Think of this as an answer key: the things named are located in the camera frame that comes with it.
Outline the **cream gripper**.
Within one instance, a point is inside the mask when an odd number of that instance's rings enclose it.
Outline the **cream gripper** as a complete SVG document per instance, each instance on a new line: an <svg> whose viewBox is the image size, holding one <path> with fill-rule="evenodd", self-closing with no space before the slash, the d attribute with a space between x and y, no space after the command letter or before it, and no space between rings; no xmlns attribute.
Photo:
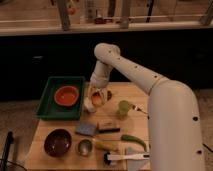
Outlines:
<svg viewBox="0 0 213 171"><path fill-rule="evenodd" d="M108 101L108 91L106 88L97 88L94 85L90 84L87 92L87 104L89 107L93 107L92 103L92 94L94 93L102 93L102 104L106 104Z"/></svg>

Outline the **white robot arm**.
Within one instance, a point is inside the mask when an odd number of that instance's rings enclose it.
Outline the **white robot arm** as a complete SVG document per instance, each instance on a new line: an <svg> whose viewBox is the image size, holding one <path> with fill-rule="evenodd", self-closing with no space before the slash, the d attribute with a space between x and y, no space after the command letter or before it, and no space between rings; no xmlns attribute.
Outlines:
<svg viewBox="0 0 213 171"><path fill-rule="evenodd" d="M117 69L149 96L151 171L205 171L199 107L191 88L122 57L116 45L99 43L94 55L93 87L106 87Z"/></svg>

